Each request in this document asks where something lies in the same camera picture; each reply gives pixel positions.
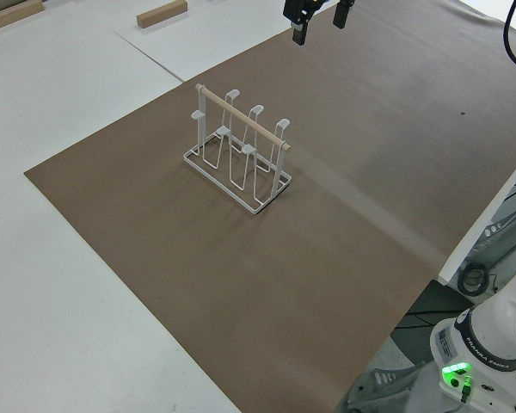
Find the brown paper sheet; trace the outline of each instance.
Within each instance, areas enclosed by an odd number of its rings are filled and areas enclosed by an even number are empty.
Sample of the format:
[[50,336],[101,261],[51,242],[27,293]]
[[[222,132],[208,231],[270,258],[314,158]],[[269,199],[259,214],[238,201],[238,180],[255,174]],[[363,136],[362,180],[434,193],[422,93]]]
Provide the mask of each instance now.
[[[332,15],[27,172],[244,413],[330,411],[516,167],[501,23],[453,0]],[[182,161],[197,82],[292,121],[293,182],[257,216]]]

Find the white wire rack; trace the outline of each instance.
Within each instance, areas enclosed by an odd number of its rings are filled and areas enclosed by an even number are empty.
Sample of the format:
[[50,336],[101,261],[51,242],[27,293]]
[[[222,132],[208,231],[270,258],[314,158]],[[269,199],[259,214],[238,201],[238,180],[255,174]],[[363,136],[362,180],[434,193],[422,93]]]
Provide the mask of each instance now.
[[[233,106],[233,102],[240,95],[239,90],[232,90],[225,99],[222,99],[208,90],[205,85],[197,84],[195,88],[199,91],[199,109],[194,111],[191,117],[197,120],[197,145],[187,151],[183,158],[249,212],[257,214],[291,182],[291,176],[283,170],[285,154],[291,148],[283,140],[283,132],[291,122],[288,119],[281,119],[277,122],[275,132],[271,133],[258,123],[258,116],[264,110],[262,105],[251,108],[248,116]],[[206,131],[207,98],[223,109],[222,126],[211,134],[207,134]],[[234,117],[244,124],[242,139],[237,138],[232,132]],[[271,144],[271,148],[267,147],[265,155],[258,151],[261,139]],[[210,155],[209,158],[206,157],[206,146],[210,143],[215,144],[213,159],[210,159]],[[229,157],[227,163],[225,163],[226,156]],[[234,159],[244,164],[242,177],[235,177],[240,175],[240,171],[235,172]],[[258,188],[259,173],[262,176],[270,174],[273,176],[271,190],[267,188],[264,191],[263,188]]]

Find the robot label sticker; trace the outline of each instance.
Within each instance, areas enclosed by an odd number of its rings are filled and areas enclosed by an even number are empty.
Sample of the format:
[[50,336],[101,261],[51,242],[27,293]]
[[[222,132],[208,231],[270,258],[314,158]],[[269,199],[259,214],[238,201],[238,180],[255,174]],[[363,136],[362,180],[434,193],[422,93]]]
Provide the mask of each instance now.
[[436,335],[436,345],[444,363],[449,363],[457,354],[451,336],[447,334],[447,329],[443,329]]

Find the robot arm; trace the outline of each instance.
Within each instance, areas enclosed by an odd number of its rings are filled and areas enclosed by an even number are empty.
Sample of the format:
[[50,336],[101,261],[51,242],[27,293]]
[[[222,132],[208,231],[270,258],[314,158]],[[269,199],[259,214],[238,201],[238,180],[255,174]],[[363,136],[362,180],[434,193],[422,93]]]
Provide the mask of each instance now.
[[[308,22],[311,17],[329,0],[286,0],[283,15],[292,22],[292,40],[302,46],[306,41]],[[336,5],[333,24],[338,28],[346,26],[347,15],[355,0],[340,0]]]

